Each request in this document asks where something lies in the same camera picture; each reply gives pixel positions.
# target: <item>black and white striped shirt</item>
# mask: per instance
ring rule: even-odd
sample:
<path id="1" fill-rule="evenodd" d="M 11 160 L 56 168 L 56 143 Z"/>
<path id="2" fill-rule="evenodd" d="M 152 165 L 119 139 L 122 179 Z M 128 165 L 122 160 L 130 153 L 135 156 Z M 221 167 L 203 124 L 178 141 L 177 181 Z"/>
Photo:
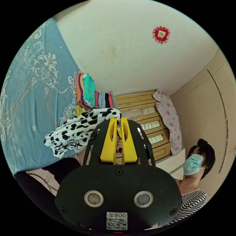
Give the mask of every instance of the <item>black and white striped shirt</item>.
<path id="1" fill-rule="evenodd" d="M 180 211 L 177 213 L 175 218 L 166 225 L 170 225 L 177 221 L 180 221 L 190 216 L 191 214 L 195 213 L 196 211 L 200 210 L 207 200 L 207 194 L 203 191 L 200 191 L 199 188 L 195 191 L 189 192 L 187 194 L 183 194 L 181 196 L 182 196 L 183 204 L 180 208 Z"/>

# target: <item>screw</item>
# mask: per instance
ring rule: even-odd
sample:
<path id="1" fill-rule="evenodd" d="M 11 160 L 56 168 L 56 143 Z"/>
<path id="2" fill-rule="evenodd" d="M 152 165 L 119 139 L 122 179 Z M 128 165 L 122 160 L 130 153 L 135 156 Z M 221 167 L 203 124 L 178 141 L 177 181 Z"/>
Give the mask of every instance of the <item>screw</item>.
<path id="1" fill-rule="evenodd" d="M 175 213 L 177 212 L 177 208 L 173 208 L 171 211 L 170 211 L 170 215 L 174 215 Z"/>
<path id="2" fill-rule="evenodd" d="M 118 175 L 118 176 L 121 176 L 123 174 L 123 170 L 122 169 L 117 169 L 115 171 L 115 174 Z"/>
<path id="3" fill-rule="evenodd" d="M 64 213 L 64 214 L 67 214 L 67 213 L 68 213 L 68 211 L 67 211 L 67 209 L 66 209 L 65 207 L 62 207 L 62 208 L 61 208 L 61 211 L 62 211 L 62 213 Z"/>

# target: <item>face mask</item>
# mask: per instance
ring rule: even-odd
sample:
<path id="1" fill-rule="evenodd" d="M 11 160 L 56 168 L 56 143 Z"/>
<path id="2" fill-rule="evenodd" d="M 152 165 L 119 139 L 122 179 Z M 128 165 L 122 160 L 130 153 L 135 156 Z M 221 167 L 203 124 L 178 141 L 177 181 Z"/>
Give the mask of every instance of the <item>face mask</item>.
<path id="1" fill-rule="evenodd" d="M 201 155 L 198 154 L 191 155 L 185 161 L 185 164 L 183 166 L 184 175 L 193 175 L 198 173 L 200 169 L 205 169 L 205 168 L 200 168 L 203 159 L 204 158 Z"/>

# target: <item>qr code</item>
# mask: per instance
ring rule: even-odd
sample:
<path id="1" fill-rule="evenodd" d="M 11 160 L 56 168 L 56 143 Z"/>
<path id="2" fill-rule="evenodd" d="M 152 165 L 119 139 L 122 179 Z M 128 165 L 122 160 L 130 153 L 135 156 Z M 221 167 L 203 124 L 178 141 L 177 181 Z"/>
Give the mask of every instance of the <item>qr code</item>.
<path id="1" fill-rule="evenodd" d="M 127 219 L 107 218 L 106 229 L 127 230 L 128 229 Z"/>

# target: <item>leg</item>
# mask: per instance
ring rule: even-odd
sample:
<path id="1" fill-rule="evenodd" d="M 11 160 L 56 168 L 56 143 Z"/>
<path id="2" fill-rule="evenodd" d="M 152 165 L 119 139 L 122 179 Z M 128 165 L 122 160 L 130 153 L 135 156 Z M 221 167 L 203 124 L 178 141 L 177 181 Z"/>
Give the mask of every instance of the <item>leg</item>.
<path id="1" fill-rule="evenodd" d="M 14 177 L 24 193 L 39 209 L 58 222 L 65 223 L 65 220 L 54 204 L 55 196 L 40 182 L 25 171 L 16 173 Z"/>
<path id="2" fill-rule="evenodd" d="M 61 184 L 62 180 L 74 169 L 81 167 L 79 162 L 75 158 L 63 158 L 49 166 L 42 168 L 49 171 L 54 175 L 58 184 Z"/>

